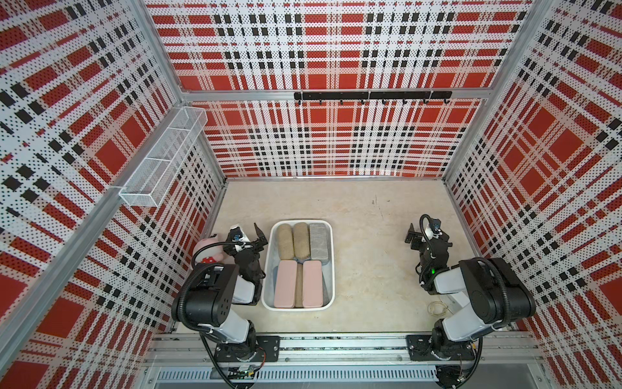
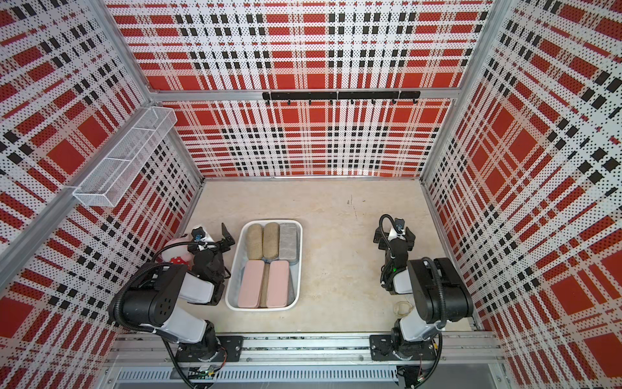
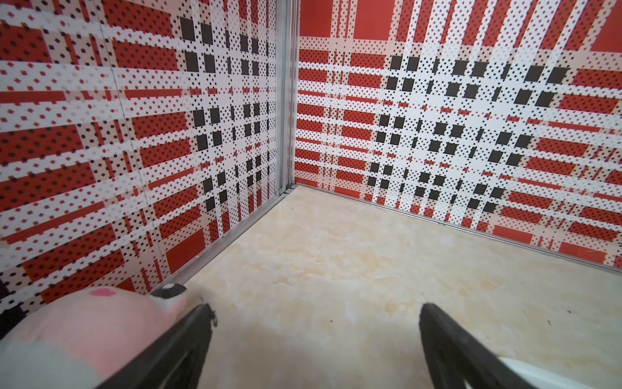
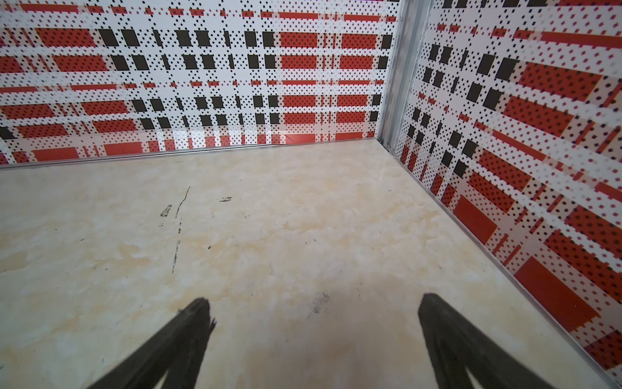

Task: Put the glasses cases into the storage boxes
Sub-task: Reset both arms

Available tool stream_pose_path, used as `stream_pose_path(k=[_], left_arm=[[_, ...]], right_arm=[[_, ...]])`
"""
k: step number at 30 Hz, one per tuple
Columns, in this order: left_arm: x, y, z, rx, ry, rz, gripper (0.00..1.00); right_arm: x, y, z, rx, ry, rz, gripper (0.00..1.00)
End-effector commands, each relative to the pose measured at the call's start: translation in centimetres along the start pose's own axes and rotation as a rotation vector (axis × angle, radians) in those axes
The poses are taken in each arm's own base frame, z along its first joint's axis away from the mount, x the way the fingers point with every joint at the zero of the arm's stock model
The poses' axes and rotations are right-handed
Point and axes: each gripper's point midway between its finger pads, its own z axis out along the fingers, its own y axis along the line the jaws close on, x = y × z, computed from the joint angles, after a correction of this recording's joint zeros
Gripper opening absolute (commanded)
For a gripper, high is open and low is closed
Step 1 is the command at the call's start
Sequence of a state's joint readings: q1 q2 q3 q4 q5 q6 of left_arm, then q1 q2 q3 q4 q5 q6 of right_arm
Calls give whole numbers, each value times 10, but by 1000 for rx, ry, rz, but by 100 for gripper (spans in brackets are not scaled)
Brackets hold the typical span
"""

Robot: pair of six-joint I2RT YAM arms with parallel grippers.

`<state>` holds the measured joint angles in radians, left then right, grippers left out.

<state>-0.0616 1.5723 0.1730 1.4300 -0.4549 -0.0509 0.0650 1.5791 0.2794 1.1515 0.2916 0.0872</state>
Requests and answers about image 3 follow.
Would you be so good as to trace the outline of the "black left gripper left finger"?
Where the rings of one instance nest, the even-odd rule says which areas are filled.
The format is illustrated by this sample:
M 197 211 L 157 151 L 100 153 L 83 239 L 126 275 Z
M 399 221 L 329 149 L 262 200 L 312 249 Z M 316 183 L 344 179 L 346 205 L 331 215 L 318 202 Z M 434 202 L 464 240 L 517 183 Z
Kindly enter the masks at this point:
M 100 388 L 196 388 L 202 374 L 215 311 L 200 304 Z

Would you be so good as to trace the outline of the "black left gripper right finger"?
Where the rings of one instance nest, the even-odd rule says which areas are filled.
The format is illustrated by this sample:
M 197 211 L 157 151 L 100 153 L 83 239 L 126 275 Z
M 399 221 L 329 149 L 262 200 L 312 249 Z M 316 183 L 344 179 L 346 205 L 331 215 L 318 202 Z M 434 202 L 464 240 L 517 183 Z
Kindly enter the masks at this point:
M 439 306 L 422 306 L 419 327 L 435 388 L 532 387 Z

